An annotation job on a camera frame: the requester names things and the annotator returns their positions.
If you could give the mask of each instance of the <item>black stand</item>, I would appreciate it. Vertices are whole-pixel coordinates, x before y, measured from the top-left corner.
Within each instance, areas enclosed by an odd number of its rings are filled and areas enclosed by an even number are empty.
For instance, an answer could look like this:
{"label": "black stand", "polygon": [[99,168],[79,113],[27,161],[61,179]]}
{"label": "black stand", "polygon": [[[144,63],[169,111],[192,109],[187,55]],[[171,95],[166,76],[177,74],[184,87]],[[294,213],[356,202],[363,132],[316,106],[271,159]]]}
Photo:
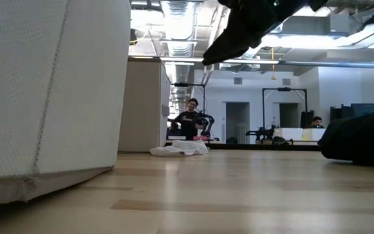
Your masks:
{"label": "black stand", "polygon": [[[264,127],[266,126],[265,125],[265,99],[268,97],[268,96],[265,96],[265,91],[266,90],[272,90],[272,91],[277,90],[279,92],[291,92],[291,91],[297,92],[297,94],[300,95],[305,100],[305,112],[306,113],[308,112],[307,91],[306,91],[305,88],[288,88],[288,87],[285,87],[285,88],[263,88],[262,89],[262,119],[263,119]],[[298,91],[303,91],[304,92],[304,97]]]}

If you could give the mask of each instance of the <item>door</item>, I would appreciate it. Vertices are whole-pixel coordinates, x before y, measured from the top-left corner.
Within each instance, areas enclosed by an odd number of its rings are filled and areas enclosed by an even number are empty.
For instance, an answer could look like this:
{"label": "door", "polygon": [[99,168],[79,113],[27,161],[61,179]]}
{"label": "door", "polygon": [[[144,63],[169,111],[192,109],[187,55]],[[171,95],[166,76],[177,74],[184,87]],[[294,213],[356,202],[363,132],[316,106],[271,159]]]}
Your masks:
{"label": "door", "polygon": [[279,103],[280,127],[298,128],[300,126],[298,117],[298,103]]}
{"label": "door", "polygon": [[226,143],[249,144],[250,104],[226,102]]}

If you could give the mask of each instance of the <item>man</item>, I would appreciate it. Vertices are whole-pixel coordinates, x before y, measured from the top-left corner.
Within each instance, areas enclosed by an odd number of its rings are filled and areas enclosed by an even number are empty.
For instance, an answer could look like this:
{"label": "man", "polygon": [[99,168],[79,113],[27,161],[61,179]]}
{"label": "man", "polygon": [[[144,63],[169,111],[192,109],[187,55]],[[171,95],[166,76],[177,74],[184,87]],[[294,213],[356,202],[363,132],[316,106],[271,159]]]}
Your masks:
{"label": "man", "polygon": [[316,116],[311,121],[311,128],[324,128],[323,119],[319,116]]}
{"label": "man", "polygon": [[200,120],[199,114],[194,111],[198,105],[197,99],[188,100],[187,110],[174,119],[174,122],[181,124],[181,135],[185,136],[186,140],[193,140],[197,136],[197,130],[203,129],[203,122]]}

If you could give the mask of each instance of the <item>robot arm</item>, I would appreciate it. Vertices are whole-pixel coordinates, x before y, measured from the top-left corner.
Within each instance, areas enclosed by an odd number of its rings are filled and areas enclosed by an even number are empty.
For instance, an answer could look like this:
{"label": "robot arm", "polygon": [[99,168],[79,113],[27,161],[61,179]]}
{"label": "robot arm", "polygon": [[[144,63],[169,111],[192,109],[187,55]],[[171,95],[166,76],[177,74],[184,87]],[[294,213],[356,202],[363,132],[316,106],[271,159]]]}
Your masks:
{"label": "robot arm", "polygon": [[211,115],[199,113],[200,120],[203,122],[203,130],[201,131],[202,136],[210,137],[210,131],[214,124],[214,118]]}

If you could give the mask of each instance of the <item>cable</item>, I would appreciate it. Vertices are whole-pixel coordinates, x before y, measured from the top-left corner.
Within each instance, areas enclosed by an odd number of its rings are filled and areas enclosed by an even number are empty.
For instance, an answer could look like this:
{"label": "cable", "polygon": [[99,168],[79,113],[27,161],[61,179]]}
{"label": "cable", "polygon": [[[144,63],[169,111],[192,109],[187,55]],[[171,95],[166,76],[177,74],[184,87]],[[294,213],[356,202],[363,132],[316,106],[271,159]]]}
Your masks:
{"label": "cable", "polygon": [[272,121],[272,123],[271,124],[269,124],[269,125],[267,125],[267,126],[265,126],[265,130],[270,130],[270,129],[272,129],[272,126],[274,126],[275,125],[275,121]]}
{"label": "cable", "polygon": [[216,14],[218,13],[218,11],[219,11],[219,8],[216,8],[213,11],[212,19],[210,20],[210,25],[212,25],[216,21]]}
{"label": "cable", "polygon": [[138,38],[138,39],[136,39],[136,40],[133,40],[133,41],[129,41],[129,43],[132,43],[132,44],[134,44],[135,42],[137,42],[137,41],[139,41],[139,40],[142,40],[142,39],[144,39],[145,38],[145,36],[147,36],[147,33],[148,33],[148,31],[146,31],[144,34],[143,34],[143,36],[141,37],[141,38]]}
{"label": "cable", "polygon": [[207,111],[207,97],[205,96],[205,88],[203,88],[202,86],[200,86],[201,90],[201,94],[203,95],[203,97],[205,98],[205,109],[204,109],[204,112]]}
{"label": "cable", "polygon": [[360,23],[359,21],[356,20],[356,18],[354,18],[352,15],[349,14],[349,16],[356,22],[356,23],[359,23],[359,24],[363,24],[363,23]]}
{"label": "cable", "polygon": [[316,14],[317,14],[320,10],[323,10],[323,8],[328,8],[328,9],[330,10],[330,13],[331,13],[331,14],[334,13],[334,11],[331,10],[331,8],[330,8],[329,6],[323,6],[323,7],[321,7],[319,10],[317,10],[316,13],[314,13],[313,17],[316,16]]}

